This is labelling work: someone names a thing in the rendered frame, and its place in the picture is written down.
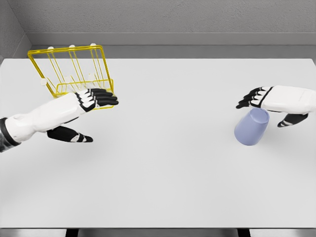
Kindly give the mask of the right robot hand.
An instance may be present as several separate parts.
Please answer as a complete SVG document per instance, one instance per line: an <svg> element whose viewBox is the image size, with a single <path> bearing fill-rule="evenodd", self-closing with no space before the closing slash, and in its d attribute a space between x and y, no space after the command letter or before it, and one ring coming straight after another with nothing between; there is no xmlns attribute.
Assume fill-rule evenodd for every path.
<svg viewBox="0 0 316 237"><path fill-rule="evenodd" d="M243 107L286 113L277 126L293 126L305 120L309 113L316 113L316 91L284 85L262 86L251 90L236 105L237 109Z"/></svg>

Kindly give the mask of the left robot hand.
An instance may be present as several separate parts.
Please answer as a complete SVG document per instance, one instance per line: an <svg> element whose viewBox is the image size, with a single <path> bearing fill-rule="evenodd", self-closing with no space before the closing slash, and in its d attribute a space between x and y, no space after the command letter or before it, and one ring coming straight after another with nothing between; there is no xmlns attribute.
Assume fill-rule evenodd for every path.
<svg viewBox="0 0 316 237"><path fill-rule="evenodd" d="M32 126L45 132L51 139L71 143L91 143L93 139L73 129L64 127L80 116L103 106L118 105L118 98L105 89L85 89L68 93L32 111Z"/></svg>

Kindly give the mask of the lavender blue cup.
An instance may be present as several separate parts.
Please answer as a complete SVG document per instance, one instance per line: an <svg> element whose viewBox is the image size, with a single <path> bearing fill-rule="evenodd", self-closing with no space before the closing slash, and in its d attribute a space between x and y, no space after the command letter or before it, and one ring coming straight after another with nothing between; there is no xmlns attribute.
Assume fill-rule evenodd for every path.
<svg viewBox="0 0 316 237"><path fill-rule="evenodd" d="M235 138L247 146L256 145L264 135L270 116L264 109L251 109L236 125Z"/></svg>

